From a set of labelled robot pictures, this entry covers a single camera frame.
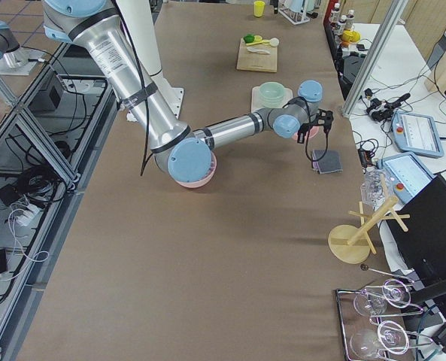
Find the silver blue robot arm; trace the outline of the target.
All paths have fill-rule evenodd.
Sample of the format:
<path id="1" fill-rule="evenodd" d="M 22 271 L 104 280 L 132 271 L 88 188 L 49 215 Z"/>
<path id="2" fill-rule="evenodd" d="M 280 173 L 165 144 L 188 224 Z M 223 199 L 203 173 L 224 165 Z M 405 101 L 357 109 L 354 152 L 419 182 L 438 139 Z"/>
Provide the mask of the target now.
<path id="1" fill-rule="evenodd" d="M 282 138 L 296 137 L 299 143 L 316 126 L 326 134 L 331 130 L 332 112 L 319 107 L 323 88 L 307 80 L 297 97 L 279 108 L 260 108 L 193 131 L 176 117 L 159 90 L 162 81 L 145 68 L 145 60 L 159 58 L 147 2 L 44 1 L 42 5 L 46 36 L 88 51 L 123 106 L 144 127 L 145 147 L 156 165 L 184 187 L 201 187 L 212 179 L 217 147 L 265 130 Z"/>

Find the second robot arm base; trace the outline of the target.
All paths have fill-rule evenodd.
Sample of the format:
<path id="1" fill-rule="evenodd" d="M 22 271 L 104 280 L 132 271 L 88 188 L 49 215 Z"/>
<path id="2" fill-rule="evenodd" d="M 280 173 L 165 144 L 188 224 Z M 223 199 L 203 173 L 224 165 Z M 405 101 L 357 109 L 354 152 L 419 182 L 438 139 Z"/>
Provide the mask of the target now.
<path id="1" fill-rule="evenodd" d="M 29 76 L 35 67 L 7 23 L 0 20 L 0 75 Z"/>

